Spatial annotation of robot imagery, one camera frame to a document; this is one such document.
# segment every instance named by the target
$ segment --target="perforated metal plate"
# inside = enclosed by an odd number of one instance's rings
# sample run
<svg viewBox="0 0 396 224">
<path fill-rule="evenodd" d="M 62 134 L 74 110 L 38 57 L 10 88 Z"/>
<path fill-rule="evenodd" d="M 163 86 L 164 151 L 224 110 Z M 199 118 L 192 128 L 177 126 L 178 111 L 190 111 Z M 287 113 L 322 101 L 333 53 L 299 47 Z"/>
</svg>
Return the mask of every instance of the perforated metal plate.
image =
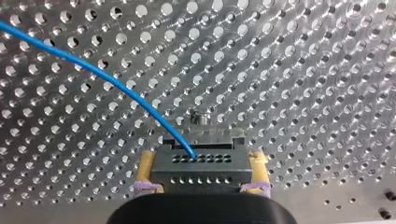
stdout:
<svg viewBox="0 0 396 224">
<path fill-rule="evenodd" d="M 3 0 L 0 18 L 94 63 L 192 141 L 192 111 L 270 157 L 301 223 L 396 217 L 394 1 Z M 105 223 L 163 128 L 79 67 L 0 37 L 2 223 Z"/>
</svg>

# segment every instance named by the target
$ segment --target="yellow tape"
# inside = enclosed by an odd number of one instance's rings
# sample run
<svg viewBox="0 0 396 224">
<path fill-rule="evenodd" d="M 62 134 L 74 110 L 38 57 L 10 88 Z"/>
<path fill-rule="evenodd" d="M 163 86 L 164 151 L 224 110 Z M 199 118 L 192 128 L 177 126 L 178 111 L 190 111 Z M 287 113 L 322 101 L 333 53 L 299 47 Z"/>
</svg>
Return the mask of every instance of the yellow tape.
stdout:
<svg viewBox="0 0 396 224">
<path fill-rule="evenodd" d="M 252 151 L 248 153 L 251 168 L 253 169 L 253 178 L 251 182 L 256 181 L 267 181 L 270 182 L 268 172 L 265 164 L 268 162 L 268 158 L 262 151 Z"/>
<path fill-rule="evenodd" d="M 147 180 L 149 181 L 151 166 L 154 163 L 155 152 L 144 150 L 142 157 L 140 157 L 139 168 L 137 169 L 136 181 Z"/>
</svg>

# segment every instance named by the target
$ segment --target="blue cable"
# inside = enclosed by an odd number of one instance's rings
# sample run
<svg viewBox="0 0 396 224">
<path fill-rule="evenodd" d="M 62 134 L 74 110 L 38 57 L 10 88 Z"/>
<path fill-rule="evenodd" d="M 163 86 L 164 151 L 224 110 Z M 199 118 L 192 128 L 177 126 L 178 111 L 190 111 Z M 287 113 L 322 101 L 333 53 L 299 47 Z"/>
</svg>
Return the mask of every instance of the blue cable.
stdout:
<svg viewBox="0 0 396 224">
<path fill-rule="evenodd" d="M 143 100 L 138 94 L 136 94 L 134 91 L 129 90 L 126 88 L 124 85 L 122 85 L 118 80 L 116 80 L 114 77 L 106 74 L 104 71 L 101 69 L 97 68 L 96 66 L 93 66 L 90 63 L 87 63 L 83 60 L 81 60 L 78 57 L 75 57 L 71 54 L 66 53 L 65 51 L 62 51 L 60 49 L 56 49 L 53 47 L 50 47 L 43 42 L 19 31 L 16 28 L 13 28 L 12 26 L 9 26 L 8 24 L 4 23 L 3 21 L 0 21 L 0 30 L 3 30 L 11 35 L 16 36 L 17 38 L 33 45 L 36 46 L 39 49 L 43 49 L 44 51 L 53 54 L 57 57 L 64 58 L 70 63 L 77 64 L 86 70 L 96 74 L 99 76 L 101 79 L 110 82 L 113 84 L 115 87 L 117 87 L 120 91 L 123 91 L 125 94 L 130 96 L 132 99 L 137 101 L 143 108 L 145 108 L 152 117 L 154 117 L 156 120 L 158 120 L 161 125 L 168 131 L 170 134 L 172 134 L 175 139 L 186 149 L 187 153 L 189 153 L 190 157 L 195 158 L 195 153 L 190 147 L 189 143 L 181 136 L 180 133 L 176 131 L 172 125 L 170 125 L 154 108 L 151 107 L 145 100 Z"/>
</svg>

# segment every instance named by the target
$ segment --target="metal pegboard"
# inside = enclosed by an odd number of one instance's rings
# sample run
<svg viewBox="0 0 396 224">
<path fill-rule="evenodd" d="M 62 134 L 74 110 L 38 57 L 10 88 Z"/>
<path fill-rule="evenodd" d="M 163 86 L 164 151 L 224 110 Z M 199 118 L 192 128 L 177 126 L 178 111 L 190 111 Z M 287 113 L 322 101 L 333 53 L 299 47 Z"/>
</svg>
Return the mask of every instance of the metal pegboard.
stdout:
<svg viewBox="0 0 396 224">
<path fill-rule="evenodd" d="M 7 0 L 0 18 L 103 68 L 191 141 L 203 138 L 191 134 L 195 110 L 223 134 L 244 130 L 246 147 L 271 159 L 275 200 L 300 222 L 330 223 L 381 219 L 379 208 L 396 216 L 383 196 L 396 186 L 395 8 Z M 93 221 L 128 200 L 139 153 L 163 128 L 108 83 L 4 33 L 0 74 L 7 223 L 60 211 L 60 223 Z"/>
</svg>

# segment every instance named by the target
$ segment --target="purple tape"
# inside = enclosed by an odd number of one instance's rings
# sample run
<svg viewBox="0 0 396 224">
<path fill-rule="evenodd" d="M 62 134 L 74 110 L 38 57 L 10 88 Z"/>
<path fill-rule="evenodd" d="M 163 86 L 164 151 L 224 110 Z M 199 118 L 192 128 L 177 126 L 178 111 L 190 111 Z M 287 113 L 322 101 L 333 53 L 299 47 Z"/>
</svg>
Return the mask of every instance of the purple tape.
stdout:
<svg viewBox="0 0 396 224">
<path fill-rule="evenodd" d="M 140 180 L 134 182 L 133 188 L 134 188 L 134 198 L 149 194 L 149 193 L 154 193 L 156 189 L 162 188 L 162 185 L 159 184 L 153 184 L 149 182 L 148 180 Z"/>
<path fill-rule="evenodd" d="M 262 196 L 271 198 L 271 184 L 267 181 L 256 181 L 241 186 L 240 192 L 246 192 L 248 189 L 261 189 Z"/>
</svg>

